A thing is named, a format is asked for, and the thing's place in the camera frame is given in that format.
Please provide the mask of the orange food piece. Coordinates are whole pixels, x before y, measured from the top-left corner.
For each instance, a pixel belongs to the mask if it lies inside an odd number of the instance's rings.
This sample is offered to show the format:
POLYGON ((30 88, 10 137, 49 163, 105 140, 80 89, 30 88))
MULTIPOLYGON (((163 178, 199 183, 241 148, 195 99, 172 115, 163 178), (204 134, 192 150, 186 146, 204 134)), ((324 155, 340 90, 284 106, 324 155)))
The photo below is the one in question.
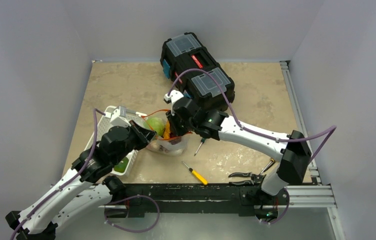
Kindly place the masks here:
POLYGON ((164 132, 163 132, 163 138, 164 139, 170 139, 171 138, 171 124, 169 121, 166 122, 164 132))

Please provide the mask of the green cabbage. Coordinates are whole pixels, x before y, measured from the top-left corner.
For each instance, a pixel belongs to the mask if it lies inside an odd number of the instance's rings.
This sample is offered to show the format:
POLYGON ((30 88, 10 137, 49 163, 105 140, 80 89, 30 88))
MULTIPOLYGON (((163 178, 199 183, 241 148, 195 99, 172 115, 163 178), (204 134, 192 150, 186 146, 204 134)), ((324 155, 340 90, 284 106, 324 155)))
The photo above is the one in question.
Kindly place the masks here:
POLYGON ((165 122, 160 117, 149 117, 147 120, 145 120, 144 127, 147 129, 152 129, 160 137, 162 137, 165 132, 165 122))

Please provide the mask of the clear zip bag orange zipper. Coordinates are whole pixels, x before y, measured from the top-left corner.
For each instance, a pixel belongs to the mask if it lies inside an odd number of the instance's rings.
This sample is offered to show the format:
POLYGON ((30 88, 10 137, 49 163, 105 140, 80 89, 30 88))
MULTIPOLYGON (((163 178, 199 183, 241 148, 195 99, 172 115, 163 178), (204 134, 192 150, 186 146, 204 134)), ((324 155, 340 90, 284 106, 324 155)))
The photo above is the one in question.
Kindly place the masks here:
POLYGON ((179 136, 171 130, 171 123, 167 119, 169 109, 159 109, 150 114, 142 114, 143 126, 156 132, 155 138, 146 147, 152 152, 167 156, 179 156, 187 148, 188 138, 192 132, 179 136))

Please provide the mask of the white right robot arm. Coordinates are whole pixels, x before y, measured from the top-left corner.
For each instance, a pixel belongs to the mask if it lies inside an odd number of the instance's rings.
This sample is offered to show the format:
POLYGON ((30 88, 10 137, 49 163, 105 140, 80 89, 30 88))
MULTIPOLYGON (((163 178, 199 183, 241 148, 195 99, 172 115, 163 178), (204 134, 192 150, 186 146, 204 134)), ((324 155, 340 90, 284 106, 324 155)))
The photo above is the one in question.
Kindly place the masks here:
POLYGON ((300 142, 299 131, 280 133, 265 130, 244 122, 236 122, 234 116, 219 110, 205 111, 192 99, 175 94, 165 95, 170 104, 166 116, 178 136, 194 132, 205 139, 240 144, 261 152, 279 163, 266 175, 256 196, 264 204, 270 203, 288 185, 300 185, 305 177, 311 151, 306 143, 300 142))

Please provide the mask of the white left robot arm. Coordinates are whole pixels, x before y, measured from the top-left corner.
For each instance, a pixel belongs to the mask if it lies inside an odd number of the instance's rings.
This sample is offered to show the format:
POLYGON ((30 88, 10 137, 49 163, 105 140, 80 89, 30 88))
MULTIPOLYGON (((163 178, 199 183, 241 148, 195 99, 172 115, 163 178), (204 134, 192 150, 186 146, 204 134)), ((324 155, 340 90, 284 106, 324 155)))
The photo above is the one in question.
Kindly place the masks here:
POLYGON ((95 129, 91 146, 47 193, 26 209, 6 215, 13 229, 10 239, 54 240, 72 218, 100 205, 125 201, 126 186, 109 174, 123 158, 145 148, 155 136, 155 131, 133 120, 127 126, 113 126, 101 136, 95 129))

